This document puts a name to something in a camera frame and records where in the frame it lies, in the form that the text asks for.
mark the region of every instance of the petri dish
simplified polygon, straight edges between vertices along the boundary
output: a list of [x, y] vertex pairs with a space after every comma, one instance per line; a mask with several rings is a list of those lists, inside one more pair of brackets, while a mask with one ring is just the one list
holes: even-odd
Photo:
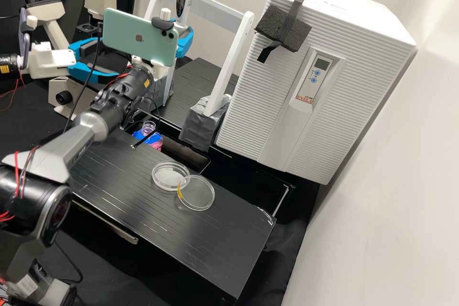
[[192, 210], [209, 209], [215, 199], [212, 184], [201, 175], [189, 175], [182, 179], [177, 188], [180, 201]]
[[172, 161], [158, 163], [152, 170], [154, 183], [163, 190], [176, 191], [177, 185], [183, 185], [183, 179], [190, 176], [190, 171], [182, 164]]

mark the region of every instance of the black platform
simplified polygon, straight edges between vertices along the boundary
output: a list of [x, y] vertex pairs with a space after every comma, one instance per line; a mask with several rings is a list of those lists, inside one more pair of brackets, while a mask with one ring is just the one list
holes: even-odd
[[216, 184], [208, 210], [187, 209], [151, 178], [152, 168], [171, 158], [148, 145], [133, 151], [135, 142], [116, 131], [92, 145], [71, 170], [74, 195], [237, 299], [275, 219]]

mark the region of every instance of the robotic arm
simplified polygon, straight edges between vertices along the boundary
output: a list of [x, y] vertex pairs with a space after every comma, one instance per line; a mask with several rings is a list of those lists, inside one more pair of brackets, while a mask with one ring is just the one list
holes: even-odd
[[[14, 215], [0, 222], [0, 276], [11, 296], [42, 306], [72, 305], [73, 286], [52, 278], [35, 257], [53, 244], [71, 204], [69, 169], [92, 142], [104, 141], [132, 119], [154, 83], [151, 68], [134, 64], [127, 76], [101, 90], [73, 127], [33, 152], [10, 154], [0, 165], [0, 212]], [[26, 168], [23, 197], [14, 197], [16, 167]]]

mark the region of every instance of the black strap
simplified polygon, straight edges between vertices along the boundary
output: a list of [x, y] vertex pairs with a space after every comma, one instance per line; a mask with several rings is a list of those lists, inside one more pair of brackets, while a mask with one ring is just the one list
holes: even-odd
[[273, 40], [273, 42], [264, 48], [260, 55], [257, 58], [257, 61], [261, 63], [265, 63], [266, 59], [268, 58], [269, 54], [271, 51], [273, 51], [275, 48], [280, 46], [282, 42], [285, 40], [285, 38], [288, 35], [288, 32], [292, 28], [293, 23], [295, 22], [295, 19], [298, 15], [298, 12], [300, 10], [301, 5], [303, 4], [304, 0], [295, 0], [292, 3], [292, 6], [290, 7], [290, 10], [288, 11], [288, 14], [286, 15], [284, 19], [284, 23], [282, 24], [282, 28], [279, 30], [277, 33], [276, 39]]

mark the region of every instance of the red wire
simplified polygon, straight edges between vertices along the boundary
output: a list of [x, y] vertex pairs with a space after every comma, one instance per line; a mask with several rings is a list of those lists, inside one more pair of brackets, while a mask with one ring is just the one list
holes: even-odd
[[16, 191], [14, 197], [17, 197], [19, 193], [19, 166], [18, 166], [18, 151], [14, 152], [14, 174], [16, 176]]
[[2, 98], [2, 97], [4, 97], [5, 95], [7, 95], [7, 94], [13, 92], [13, 95], [11, 96], [11, 99], [10, 99], [10, 102], [8, 103], [8, 106], [7, 106], [6, 108], [0, 109], [0, 111], [5, 111], [5, 110], [8, 110], [8, 109], [10, 108], [11, 104], [13, 103], [14, 95], [16, 94], [16, 91], [17, 91], [17, 89], [19, 88], [19, 87], [18, 87], [18, 84], [19, 84], [19, 79], [16, 80], [16, 86], [15, 86], [14, 90], [5, 92], [5, 93], [3, 93], [3, 94], [0, 95], [0, 98]]
[[110, 86], [111, 84], [113, 84], [116, 80], [121, 79], [121, 78], [124, 78], [124, 77], [127, 76], [127, 75], [129, 75], [129, 73], [123, 73], [123, 74], [118, 75], [116, 78], [114, 78], [112, 81], [110, 81], [110, 82], [105, 86], [105, 88], [107, 88], [108, 86]]
[[[29, 160], [29, 164], [31, 162], [31, 160], [33, 159], [33, 155], [35, 153], [35, 151], [37, 150], [37, 148], [39, 148], [39, 146], [35, 146], [31, 149], [31, 151], [29, 152], [29, 156], [27, 157], [27, 160]], [[19, 189], [20, 190], [20, 196], [19, 198], [23, 198], [24, 197], [24, 187], [25, 187], [25, 175], [27, 173], [27, 166], [24, 166], [24, 175], [22, 176], [22, 183], [21, 183], [21, 188]]]
[[14, 215], [10, 216], [9, 218], [0, 219], [0, 222], [5, 222], [5, 221], [11, 220], [13, 218], [14, 218]]
[[[16, 178], [16, 190], [14, 191], [14, 197], [17, 197], [17, 195], [19, 194], [18, 153], [19, 153], [18, 151], [14, 152], [14, 175], [15, 175], [15, 178]], [[9, 214], [9, 211], [6, 211], [3, 214], [0, 214], [0, 222], [5, 222], [5, 221], [8, 221], [8, 220], [11, 220], [11, 219], [14, 218], [14, 215], [6, 218], [5, 216], [7, 216], [8, 214]]]
[[22, 72], [19, 69], [19, 77], [21, 78], [22, 86], [25, 86], [24, 79], [22, 78]]

